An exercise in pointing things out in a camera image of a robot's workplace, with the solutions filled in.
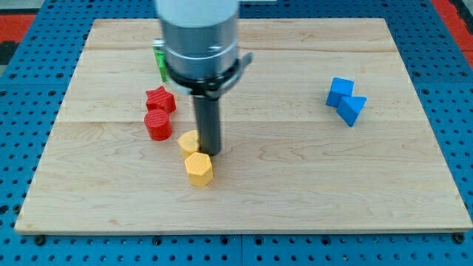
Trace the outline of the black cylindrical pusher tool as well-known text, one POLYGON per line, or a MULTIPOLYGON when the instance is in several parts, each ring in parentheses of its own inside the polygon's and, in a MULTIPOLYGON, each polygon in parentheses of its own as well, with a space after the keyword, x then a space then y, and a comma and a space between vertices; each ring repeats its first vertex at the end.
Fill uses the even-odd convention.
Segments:
POLYGON ((200 151, 209 156, 217 155, 221 150, 219 101, 194 96, 193 102, 200 151))

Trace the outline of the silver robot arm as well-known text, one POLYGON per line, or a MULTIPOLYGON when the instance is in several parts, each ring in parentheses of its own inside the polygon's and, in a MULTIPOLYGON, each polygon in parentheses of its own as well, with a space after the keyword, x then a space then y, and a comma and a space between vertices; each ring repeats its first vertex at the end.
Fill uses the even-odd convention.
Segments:
POLYGON ((171 85, 194 102, 202 153, 221 150, 219 99, 242 77, 253 55, 239 56, 239 3, 235 0, 156 0, 171 85))

